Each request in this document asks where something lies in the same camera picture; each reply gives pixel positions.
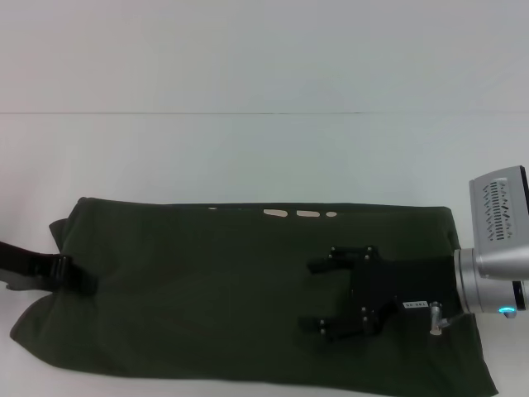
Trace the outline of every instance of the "white wall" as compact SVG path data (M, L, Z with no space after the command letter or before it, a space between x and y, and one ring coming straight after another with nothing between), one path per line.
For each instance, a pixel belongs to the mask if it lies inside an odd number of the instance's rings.
M94 196L442 205L471 246L468 180L528 165L528 12L0 0L0 240L54 250L47 225ZM2 395L353 395L50 368L8 338L38 296L0 289ZM525 395L529 318L478 321L500 395Z

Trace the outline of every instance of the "white label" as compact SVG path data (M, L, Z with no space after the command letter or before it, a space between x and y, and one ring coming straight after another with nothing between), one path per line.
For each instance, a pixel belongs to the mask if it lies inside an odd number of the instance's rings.
M403 302L403 305L406 309L427 308L428 302L426 300L420 302Z

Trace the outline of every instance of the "green fabric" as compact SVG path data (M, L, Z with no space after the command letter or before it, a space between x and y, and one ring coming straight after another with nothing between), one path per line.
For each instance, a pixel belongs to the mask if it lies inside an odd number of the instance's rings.
M307 259L369 244L388 259L449 255L458 242L447 208L84 198L51 229L61 252L100 279L95 296L46 296L13 328L15 341L53 366L395 396L497 393L471 316L438 338L427 316L397 316L377 337L332 344L298 329L299 316L335 314L348 290L346 272L310 276Z

